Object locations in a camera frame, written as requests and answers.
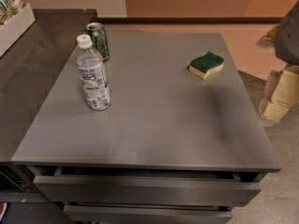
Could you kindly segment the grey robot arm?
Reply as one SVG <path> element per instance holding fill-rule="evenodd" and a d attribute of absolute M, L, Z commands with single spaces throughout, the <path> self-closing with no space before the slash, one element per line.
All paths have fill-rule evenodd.
<path fill-rule="evenodd" d="M 270 127 L 299 101 L 299 2 L 261 40 L 272 42 L 276 57 L 286 63 L 269 74 L 258 108 L 261 124 Z"/>

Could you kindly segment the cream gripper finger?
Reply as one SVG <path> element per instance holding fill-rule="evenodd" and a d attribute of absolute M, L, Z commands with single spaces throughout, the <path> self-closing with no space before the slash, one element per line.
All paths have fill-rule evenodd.
<path fill-rule="evenodd" d="M 260 102 L 258 113 L 261 119 L 279 122 L 290 110 L 288 105 L 275 101 L 271 98 L 278 84 L 279 72 L 272 70 L 263 90 L 263 99 Z"/>
<path fill-rule="evenodd" d="M 271 99 L 292 106 L 299 101 L 299 66 L 284 68 L 279 72 L 278 82 Z"/>

